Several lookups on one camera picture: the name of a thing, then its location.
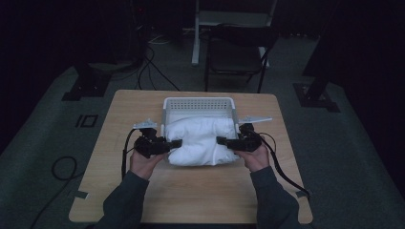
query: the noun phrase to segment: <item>white cloth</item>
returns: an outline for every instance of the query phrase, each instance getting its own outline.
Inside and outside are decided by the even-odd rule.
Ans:
[[[173,149],[168,156],[170,164],[217,165],[230,163],[239,158],[226,146],[217,144],[217,136],[235,138],[232,118],[188,117],[168,124],[165,132],[168,141],[182,139],[182,146]]]

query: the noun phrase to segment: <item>gray carpet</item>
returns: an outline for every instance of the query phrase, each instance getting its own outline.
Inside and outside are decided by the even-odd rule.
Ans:
[[[191,66],[192,40],[182,45],[158,39],[151,44],[153,63],[182,91],[203,90],[201,64]],[[314,228],[405,228],[405,203],[355,115],[343,90],[329,84],[327,92],[341,113],[322,108],[302,108],[293,83],[310,83],[302,76],[316,41],[306,38],[280,38],[270,53],[262,93],[275,94],[279,100],[291,145],[301,176],[313,192],[310,207]],[[96,64],[104,71],[117,66]],[[145,69],[141,78],[144,90],[174,91],[154,69]],[[73,68],[60,75],[32,112],[29,120],[0,157],[0,228],[30,228],[38,212],[63,187],[65,181],[53,177],[53,163],[61,156],[77,160],[76,174],[86,169],[98,133],[114,93],[134,89],[137,73],[116,73],[104,97],[83,97],[80,101],[61,101],[75,83]],[[212,92],[255,93],[257,78],[229,82],[211,80]],[[97,115],[94,127],[84,127],[80,116]],[[73,169],[69,159],[57,164],[60,177]],[[89,223],[70,222],[68,215],[80,184],[78,177],[48,206],[35,228],[84,228]]]

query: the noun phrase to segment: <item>long sleeve shirt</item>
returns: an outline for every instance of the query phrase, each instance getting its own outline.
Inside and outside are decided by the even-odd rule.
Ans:
[[[271,167],[250,174],[256,190],[258,229],[295,229],[298,222],[298,203],[277,182]],[[144,195],[149,181],[128,172],[103,205],[104,216],[95,229],[138,228],[142,217]]]

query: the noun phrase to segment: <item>black stand base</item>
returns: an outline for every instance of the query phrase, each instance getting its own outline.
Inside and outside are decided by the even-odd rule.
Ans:
[[[329,112],[340,113],[339,108],[335,102],[330,100],[326,91],[323,91],[322,94],[317,99],[311,99],[308,96],[308,90],[310,85],[308,84],[292,84],[294,86],[295,92],[298,96],[300,104],[302,107],[313,107],[313,108],[326,108]]]
[[[111,76],[104,73],[91,72],[89,75],[79,75],[70,92],[65,93],[62,101],[79,101],[81,97],[102,97],[110,82]]]

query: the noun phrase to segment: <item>chair backrest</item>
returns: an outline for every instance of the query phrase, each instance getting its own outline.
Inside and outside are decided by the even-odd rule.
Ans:
[[[243,47],[265,47],[271,49],[277,37],[278,33],[269,26],[254,27],[219,24],[211,28],[209,39],[222,39]]]

